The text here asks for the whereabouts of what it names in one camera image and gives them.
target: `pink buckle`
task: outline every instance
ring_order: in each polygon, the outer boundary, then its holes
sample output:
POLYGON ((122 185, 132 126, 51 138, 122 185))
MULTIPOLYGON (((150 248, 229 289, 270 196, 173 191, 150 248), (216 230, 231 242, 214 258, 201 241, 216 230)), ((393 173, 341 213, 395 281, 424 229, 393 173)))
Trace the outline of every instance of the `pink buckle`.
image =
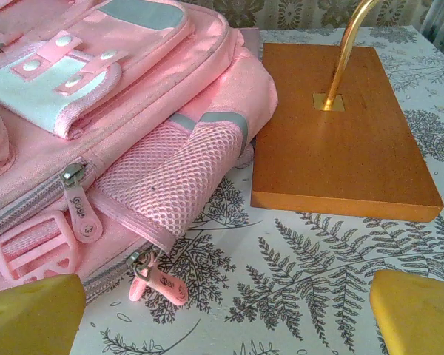
POLYGON ((78 244, 60 211, 40 214, 0 236, 0 272, 12 285, 22 285, 55 274, 72 274, 77 262, 78 244), (54 220, 60 234, 15 258, 4 253, 4 246, 14 237, 51 220, 54 220))
POLYGON ((72 95, 94 80, 97 75, 107 70, 110 65, 118 65, 116 61, 127 55, 128 52, 124 50, 108 50, 100 55, 96 55, 79 72, 54 90, 64 96, 72 95))
POLYGON ((81 43, 81 39, 62 30, 40 48, 36 54, 13 66, 12 70, 25 81, 31 81, 51 68, 81 43))

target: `white tablecloth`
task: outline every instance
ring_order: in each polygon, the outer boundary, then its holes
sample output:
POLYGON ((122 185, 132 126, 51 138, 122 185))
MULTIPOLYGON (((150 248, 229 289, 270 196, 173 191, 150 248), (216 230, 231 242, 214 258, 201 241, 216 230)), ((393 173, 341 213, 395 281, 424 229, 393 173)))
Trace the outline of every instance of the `white tablecloth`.
MULTIPOLYGON (((342 33, 262 37, 338 44, 342 33)), ((444 201, 444 56, 413 27, 362 28, 357 45, 377 49, 444 201)), ((155 292, 130 302, 127 275, 88 305, 72 354, 387 354, 369 304, 373 274, 444 280, 444 210, 407 223, 253 209, 251 178, 251 166, 233 169, 162 257, 189 287, 185 306, 155 292)))

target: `patterned wallpaper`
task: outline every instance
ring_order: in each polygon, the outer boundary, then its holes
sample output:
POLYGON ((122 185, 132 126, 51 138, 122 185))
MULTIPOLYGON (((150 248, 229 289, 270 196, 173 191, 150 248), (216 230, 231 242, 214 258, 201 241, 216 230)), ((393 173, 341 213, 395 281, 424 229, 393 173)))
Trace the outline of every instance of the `patterned wallpaper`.
MULTIPOLYGON (((233 27, 262 30, 345 27, 359 0, 184 0, 223 13, 233 27)), ((432 0, 382 0, 364 27, 412 25, 417 30, 432 0)))

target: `pink zipper pull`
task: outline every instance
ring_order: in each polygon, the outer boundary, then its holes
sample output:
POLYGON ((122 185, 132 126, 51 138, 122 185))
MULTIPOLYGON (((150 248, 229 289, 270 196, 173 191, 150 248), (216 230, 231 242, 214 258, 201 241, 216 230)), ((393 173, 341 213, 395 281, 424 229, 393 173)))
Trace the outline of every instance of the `pink zipper pull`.
POLYGON ((156 265, 155 255, 149 252, 133 253, 127 261, 135 278, 130 286, 129 298, 138 301, 147 286, 165 296, 174 305, 183 305, 188 300, 187 286, 183 280, 168 275, 156 265))
POLYGON ((69 206, 74 235, 82 243, 92 243, 101 237, 104 228, 87 199, 79 181, 84 177, 82 164, 70 164, 60 175, 64 197, 69 206))

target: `wooden base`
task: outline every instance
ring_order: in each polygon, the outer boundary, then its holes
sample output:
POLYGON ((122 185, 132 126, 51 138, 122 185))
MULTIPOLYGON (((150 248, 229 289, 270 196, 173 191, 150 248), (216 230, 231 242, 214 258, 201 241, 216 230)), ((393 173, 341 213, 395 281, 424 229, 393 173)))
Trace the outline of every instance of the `wooden base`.
POLYGON ((443 202, 373 48, 355 47, 339 94, 315 109, 339 47, 266 44, 279 105, 258 133, 254 207, 428 222, 443 202))

